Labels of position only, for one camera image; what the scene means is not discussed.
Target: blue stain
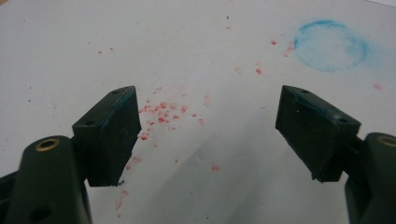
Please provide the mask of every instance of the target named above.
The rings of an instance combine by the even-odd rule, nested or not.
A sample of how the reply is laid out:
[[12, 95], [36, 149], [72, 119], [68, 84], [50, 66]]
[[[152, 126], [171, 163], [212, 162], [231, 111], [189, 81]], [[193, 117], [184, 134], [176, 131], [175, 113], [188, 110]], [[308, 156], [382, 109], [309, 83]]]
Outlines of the blue stain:
[[336, 21], [315, 21], [300, 28], [294, 39], [297, 58], [322, 72], [351, 69], [367, 56], [367, 43]]

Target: brass insert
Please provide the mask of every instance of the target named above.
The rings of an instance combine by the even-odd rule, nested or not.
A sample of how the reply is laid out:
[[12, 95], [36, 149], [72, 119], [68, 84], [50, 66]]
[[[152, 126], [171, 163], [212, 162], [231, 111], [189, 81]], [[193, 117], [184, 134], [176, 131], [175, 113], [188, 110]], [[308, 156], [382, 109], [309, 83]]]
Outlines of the brass insert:
[[49, 138], [35, 145], [35, 150], [38, 152], [48, 151], [56, 148], [60, 142], [58, 138]]
[[379, 136], [376, 138], [376, 140], [385, 146], [388, 147], [396, 147], [396, 138], [395, 137], [389, 137], [389, 136]]

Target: red speck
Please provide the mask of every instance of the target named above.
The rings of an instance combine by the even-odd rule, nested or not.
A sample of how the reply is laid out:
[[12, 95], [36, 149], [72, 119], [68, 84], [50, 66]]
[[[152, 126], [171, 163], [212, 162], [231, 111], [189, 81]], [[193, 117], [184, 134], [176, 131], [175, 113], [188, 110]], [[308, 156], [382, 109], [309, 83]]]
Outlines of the red speck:
[[220, 171], [220, 169], [221, 169], [221, 168], [220, 168], [218, 165], [216, 165], [216, 164], [214, 164], [214, 163], [212, 164], [212, 171], [213, 171], [213, 172], [218, 172], [218, 171]]
[[198, 119], [199, 124], [205, 125], [206, 120], [205, 119]]
[[379, 84], [379, 83], [375, 83], [375, 84], [374, 84], [374, 88], [375, 88], [376, 90], [382, 91], [382, 86], [381, 86], [381, 84]]
[[134, 163], [139, 163], [140, 161], [142, 161], [142, 159], [140, 159], [139, 157], [136, 157], [136, 156], [132, 156], [132, 161]]
[[142, 139], [143, 141], [147, 140], [149, 138], [149, 133], [142, 133], [142, 135], [140, 135], [140, 139]]
[[122, 196], [122, 197], [125, 197], [125, 196], [128, 196], [128, 195], [129, 195], [128, 190], [123, 189], [122, 192], [121, 192], [121, 196]]
[[162, 109], [165, 109], [165, 108], [166, 108], [166, 102], [161, 102], [161, 103], [160, 103], [160, 107], [161, 107]]
[[235, 67], [235, 72], [236, 72], [238, 75], [243, 75], [242, 70], [241, 70], [240, 67]]
[[171, 104], [171, 110], [177, 110], [177, 104], [176, 103]]
[[165, 118], [159, 117], [159, 118], [158, 118], [158, 122], [159, 122], [159, 123], [164, 123], [164, 122], [165, 122]]
[[257, 68], [256, 69], [256, 74], [257, 75], [262, 75], [262, 69], [261, 68]]
[[188, 106], [183, 105], [183, 106], [181, 107], [181, 112], [182, 112], [182, 113], [185, 113], [185, 112], [187, 111], [188, 108], [189, 108]]
[[210, 104], [210, 93], [209, 92], [207, 92], [206, 95], [205, 95], [204, 106], [206, 106], [206, 107], [210, 107], [211, 106], [211, 104]]
[[119, 209], [121, 208], [121, 206], [122, 206], [122, 199], [116, 201], [116, 206], [115, 206], [116, 211], [119, 211]]

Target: white table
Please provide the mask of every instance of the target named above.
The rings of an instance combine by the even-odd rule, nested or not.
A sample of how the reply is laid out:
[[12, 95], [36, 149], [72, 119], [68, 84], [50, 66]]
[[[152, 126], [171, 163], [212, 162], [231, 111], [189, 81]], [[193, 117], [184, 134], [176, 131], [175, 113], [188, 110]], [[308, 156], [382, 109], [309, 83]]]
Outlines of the white table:
[[140, 108], [175, 110], [163, 123], [140, 113], [147, 139], [125, 183], [89, 188], [94, 223], [347, 223], [347, 176], [311, 181], [275, 129], [279, 94], [312, 91], [359, 120], [361, 138], [396, 135], [395, 21], [396, 8], [362, 0], [10, 0], [0, 175], [135, 85]]

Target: blue ink stain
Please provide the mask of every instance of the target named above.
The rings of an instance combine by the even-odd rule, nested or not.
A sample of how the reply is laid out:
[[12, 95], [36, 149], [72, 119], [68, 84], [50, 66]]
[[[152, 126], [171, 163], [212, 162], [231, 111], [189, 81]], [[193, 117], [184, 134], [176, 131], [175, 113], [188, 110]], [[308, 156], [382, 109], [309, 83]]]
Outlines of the blue ink stain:
[[367, 43], [336, 21], [315, 21], [300, 28], [294, 39], [297, 58], [305, 65], [333, 73], [351, 69], [368, 54]]

